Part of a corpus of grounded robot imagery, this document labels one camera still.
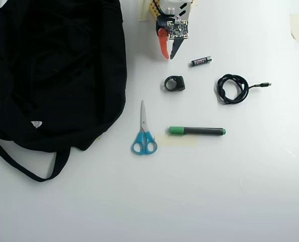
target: black cable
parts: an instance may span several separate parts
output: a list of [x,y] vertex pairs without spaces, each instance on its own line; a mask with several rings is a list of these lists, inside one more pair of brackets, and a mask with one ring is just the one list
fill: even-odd
[[159,7],[158,7],[158,4],[156,2],[156,0],[153,0],[153,2],[155,3],[159,13],[162,15],[162,16],[165,16],[165,17],[175,17],[175,15],[173,14],[165,14]]
[[[223,89],[223,85],[226,81],[232,80],[234,81],[238,87],[241,90],[241,93],[239,94],[238,97],[236,97],[234,100],[227,98],[225,96],[225,90]],[[254,86],[249,87],[248,82],[241,76],[237,76],[237,75],[231,75],[231,74],[227,74],[225,76],[223,76],[219,81],[218,81],[218,86],[217,86],[217,90],[218,93],[220,95],[220,97],[224,100],[225,104],[237,104],[237,103],[241,103],[243,102],[246,97],[249,94],[249,89],[250,88],[254,88],[254,87],[269,87],[271,86],[271,83],[261,83],[261,84],[257,84]]]

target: masking tape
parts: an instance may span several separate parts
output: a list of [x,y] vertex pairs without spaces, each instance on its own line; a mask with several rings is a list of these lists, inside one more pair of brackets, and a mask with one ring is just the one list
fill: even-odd
[[197,135],[156,134],[155,141],[161,146],[198,146]]
[[151,0],[138,0],[138,21],[149,20],[149,5]]
[[299,14],[290,15],[291,35],[299,43]]

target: black ring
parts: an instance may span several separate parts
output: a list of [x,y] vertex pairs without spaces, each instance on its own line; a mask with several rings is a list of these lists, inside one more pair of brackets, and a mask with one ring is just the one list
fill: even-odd
[[[167,87],[167,83],[171,80],[176,81],[176,86],[173,89],[169,89]],[[170,76],[165,80],[165,88],[169,92],[175,92],[175,91],[183,91],[185,90],[185,83],[182,76]]]

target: marker body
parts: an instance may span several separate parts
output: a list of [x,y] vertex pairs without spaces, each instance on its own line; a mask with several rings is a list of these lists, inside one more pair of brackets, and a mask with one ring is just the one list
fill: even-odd
[[189,128],[189,127],[169,127],[172,135],[225,135],[226,131],[222,128]]

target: white label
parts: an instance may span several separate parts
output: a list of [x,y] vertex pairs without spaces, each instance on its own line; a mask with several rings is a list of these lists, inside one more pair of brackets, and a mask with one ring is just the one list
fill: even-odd
[[43,122],[41,122],[41,121],[32,121],[31,122],[33,125],[34,125],[34,127],[35,128],[39,128],[39,127],[41,127],[42,126],[42,124],[43,124]]

